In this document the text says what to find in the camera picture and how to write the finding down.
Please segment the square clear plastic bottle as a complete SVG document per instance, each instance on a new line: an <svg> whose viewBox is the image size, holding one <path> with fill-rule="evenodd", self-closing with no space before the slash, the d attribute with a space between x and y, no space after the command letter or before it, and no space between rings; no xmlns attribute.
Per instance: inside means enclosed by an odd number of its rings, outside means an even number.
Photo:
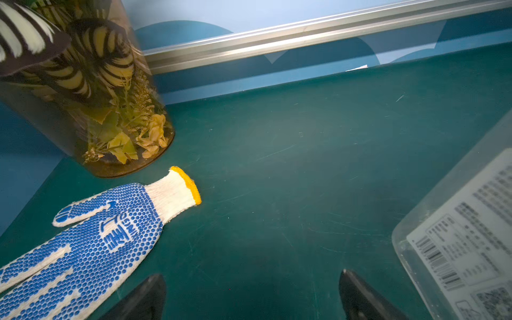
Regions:
<svg viewBox="0 0 512 320"><path fill-rule="evenodd" d="M396 226L392 243L434 319L511 318L511 115Z"/></svg>

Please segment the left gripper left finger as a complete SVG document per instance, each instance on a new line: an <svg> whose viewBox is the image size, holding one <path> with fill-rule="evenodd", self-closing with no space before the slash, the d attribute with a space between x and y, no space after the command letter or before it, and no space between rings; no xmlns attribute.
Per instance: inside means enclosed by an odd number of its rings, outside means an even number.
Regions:
<svg viewBox="0 0 512 320"><path fill-rule="evenodd" d="M162 318L167 287L162 274L153 274L112 307L100 320Z"/></svg>

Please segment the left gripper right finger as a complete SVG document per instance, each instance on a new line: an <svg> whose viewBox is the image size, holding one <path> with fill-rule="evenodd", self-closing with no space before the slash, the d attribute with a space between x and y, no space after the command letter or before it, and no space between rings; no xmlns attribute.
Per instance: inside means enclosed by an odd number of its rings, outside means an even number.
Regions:
<svg viewBox="0 0 512 320"><path fill-rule="evenodd" d="M408 319L352 270L341 272L339 294L347 319Z"/></svg>

